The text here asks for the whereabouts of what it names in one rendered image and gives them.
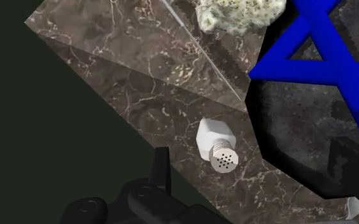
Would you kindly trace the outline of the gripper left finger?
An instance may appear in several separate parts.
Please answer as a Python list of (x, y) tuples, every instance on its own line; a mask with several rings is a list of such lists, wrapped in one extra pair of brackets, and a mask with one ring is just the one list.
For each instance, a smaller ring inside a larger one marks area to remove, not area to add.
[(186, 206), (171, 195), (169, 148), (155, 148), (148, 178), (125, 183), (110, 204), (99, 197), (78, 199), (59, 224), (231, 224), (200, 204)]

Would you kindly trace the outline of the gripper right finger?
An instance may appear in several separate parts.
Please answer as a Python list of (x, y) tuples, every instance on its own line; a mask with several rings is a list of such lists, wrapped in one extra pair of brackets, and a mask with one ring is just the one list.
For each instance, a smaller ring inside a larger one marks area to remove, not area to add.
[(348, 137), (332, 138), (327, 171), (336, 183), (359, 198), (359, 143)]

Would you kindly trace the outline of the white rounded object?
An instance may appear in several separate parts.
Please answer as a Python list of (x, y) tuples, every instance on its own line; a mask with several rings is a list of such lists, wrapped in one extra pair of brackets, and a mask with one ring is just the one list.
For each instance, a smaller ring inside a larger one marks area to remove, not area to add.
[(359, 200), (356, 197), (347, 198), (347, 220), (352, 220), (359, 215)]

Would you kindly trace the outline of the black shallow pan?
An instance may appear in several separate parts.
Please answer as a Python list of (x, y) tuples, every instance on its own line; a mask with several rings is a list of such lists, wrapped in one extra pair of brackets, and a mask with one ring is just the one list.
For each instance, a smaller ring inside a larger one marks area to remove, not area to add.
[[(359, 0), (335, 0), (330, 19), (359, 61)], [(350, 196), (339, 178), (351, 161), (337, 152), (359, 148), (359, 128), (337, 88), (252, 81), (245, 103), (263, 158), (320, 197)]]

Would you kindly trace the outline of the white salt shaker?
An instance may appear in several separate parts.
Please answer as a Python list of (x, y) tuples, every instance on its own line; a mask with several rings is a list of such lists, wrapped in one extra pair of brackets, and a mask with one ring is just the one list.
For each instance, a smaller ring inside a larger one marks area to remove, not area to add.
[(203, 118), (199, 123), (196, 143), (203, 160), (219, 173), (232, 172), (239, 163), (235, 151), (236, 136), (223, 121)]

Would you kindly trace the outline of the blue crossed bar frame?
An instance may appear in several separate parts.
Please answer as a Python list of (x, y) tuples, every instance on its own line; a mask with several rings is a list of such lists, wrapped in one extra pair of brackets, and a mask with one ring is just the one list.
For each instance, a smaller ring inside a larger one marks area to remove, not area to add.
[[(250, 78), (336, 86), (359, 128), (359, 62), (328, 17), (340, 0), (291, 1), (298, 17), (250, 71)], [(312, 38), (321, 61), (291, 58), (307, 38)]]

